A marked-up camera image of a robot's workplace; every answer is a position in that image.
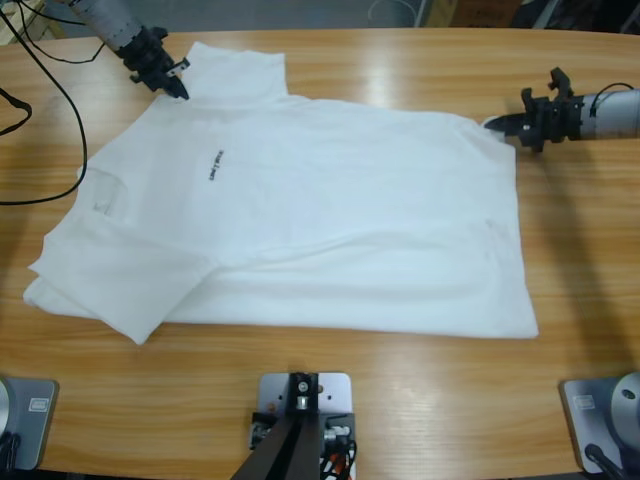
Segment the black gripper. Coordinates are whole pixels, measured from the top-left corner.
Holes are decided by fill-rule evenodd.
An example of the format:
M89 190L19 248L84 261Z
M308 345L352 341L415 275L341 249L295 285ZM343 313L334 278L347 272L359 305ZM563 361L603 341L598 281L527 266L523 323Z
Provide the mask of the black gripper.
M190 62L187 58L176 62L169 55L163 45L167 36L165 28L143 27L116 55L132 72L130 79L134 83L143 83L152 92L160 89L173 98L188 100L189 94L179 75L190 66Z
M580 140L583 96L559 93L553 100L532 96L532 89L521 91L524 114L507 114L491 118L486 128L503 143L522 144L541 153L546 142Z

